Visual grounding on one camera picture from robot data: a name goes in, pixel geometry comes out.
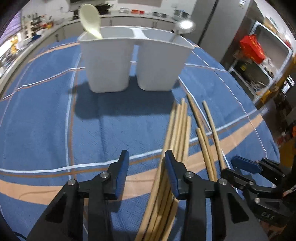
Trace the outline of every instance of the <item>blue gripper pad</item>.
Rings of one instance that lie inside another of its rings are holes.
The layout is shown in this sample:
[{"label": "blue gripper pad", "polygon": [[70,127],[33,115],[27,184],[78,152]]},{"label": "blue gripper pad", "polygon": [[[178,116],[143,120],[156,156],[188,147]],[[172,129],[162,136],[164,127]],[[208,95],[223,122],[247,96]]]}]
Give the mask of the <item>blue gripper pad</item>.
[{"label": "blue gripper pad", "polygon": [[234,156],[231,159],[231,164],[234,167],[237,167],[239,169],[245,170],[253,174],[262,172],[262,167],[259,164],[240,156]]},{"label": "blue gripper pad", "polygon": [[167,173],[168,173],[168,177],[170,179],[170,188],[172,190],[172,193],[175,195],[176,199],[178,199],[178,196],[180,195],[180,192],[178,190],[178,178],[177,178],[177,175],[174,171],[174,168],[173,168],[173,164],[172,164],[172,161],[175,161],[175,157],[172,153],[171,150],[167,150],[165,152],[165,168],[167,170]]},{"label": "blue gripper pad", "polygon": [[115,196],[117,199],[122,195],[124,185],[126,183],[126,175],[128,172],[128,165],[129,165],[129,152],[127,150],[123,150],[121,152],[118,162],[121,162],[121,167],[119,169],[119,172],[116,178]]}]

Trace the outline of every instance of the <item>red plastic bag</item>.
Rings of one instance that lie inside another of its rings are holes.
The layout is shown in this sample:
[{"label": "red plastic bag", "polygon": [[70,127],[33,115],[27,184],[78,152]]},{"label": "red plastic bag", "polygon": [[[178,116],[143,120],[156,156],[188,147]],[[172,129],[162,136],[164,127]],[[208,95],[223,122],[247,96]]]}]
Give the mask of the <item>red plastic bag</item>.
[{"label": "red plastic bag", "polygon": [[255,34],[246,35],[239,43],[244,55],[255,61],[257,64],[260,64],[266,58]]}]

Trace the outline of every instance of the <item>silver bolt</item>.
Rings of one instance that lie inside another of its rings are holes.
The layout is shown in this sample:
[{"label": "silver bolt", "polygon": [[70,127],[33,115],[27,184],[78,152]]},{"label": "silver bolt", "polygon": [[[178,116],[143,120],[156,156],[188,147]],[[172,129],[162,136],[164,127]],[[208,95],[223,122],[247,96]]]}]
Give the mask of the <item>silver bolt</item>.
[{"label": "silver bolt", "polygon": [[69,181],[67,181],[67,184],[69,186],[73,186],[75,183],[76,183],[76,180],[75,179],[70,179]]},{"label": "silver bolt", "polygon": [[219,179],[219,183],[222,185],[226,185],[227,184],[227,180],[224,178]]},{"label": "silver bolt", "polygon": [[192,177],[194,177],[194,173],[193,172],[186,172],[185,176],[188,178],[192,178]]},{"label": "silver bolt", "polygon": [[109,173],[108,172],[102,172],[101,174],[100,174],[100,177],[101,178],[107,178],[109,176]]}]

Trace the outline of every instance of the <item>spoon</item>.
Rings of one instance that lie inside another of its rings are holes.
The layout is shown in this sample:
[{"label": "spoon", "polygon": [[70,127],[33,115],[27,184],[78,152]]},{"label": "spoon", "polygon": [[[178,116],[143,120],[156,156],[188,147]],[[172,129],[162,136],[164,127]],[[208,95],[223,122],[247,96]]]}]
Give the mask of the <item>spoon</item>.
[{"label": "spoon", "polygon": [[175,38],[180,34],[188,34],[195,30],[195,23],[189,19],[183,19],[177,23],[173,28],[174,36],[170,39],[170,42],[173,42]]},{"label": "spoon", "polygon": [[94,35],[97,39],[102,39],[100,33],[101,18],[99,11],[91,4],[84,4],[79,9],[79,18],[84,29]]}]

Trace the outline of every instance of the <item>gray refrigerator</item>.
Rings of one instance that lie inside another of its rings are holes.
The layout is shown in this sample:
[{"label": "gray refrigerator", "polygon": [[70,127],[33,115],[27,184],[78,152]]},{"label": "gray refrigerator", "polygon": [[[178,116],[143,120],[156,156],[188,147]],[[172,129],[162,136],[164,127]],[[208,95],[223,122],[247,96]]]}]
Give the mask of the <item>gray refrigerator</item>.
[{"label": "gray refrigerator", "polygon": [[196,29],[190,39],[228,69],[239,40],[263,16],[254,0],[197,0],[191,19]]}]

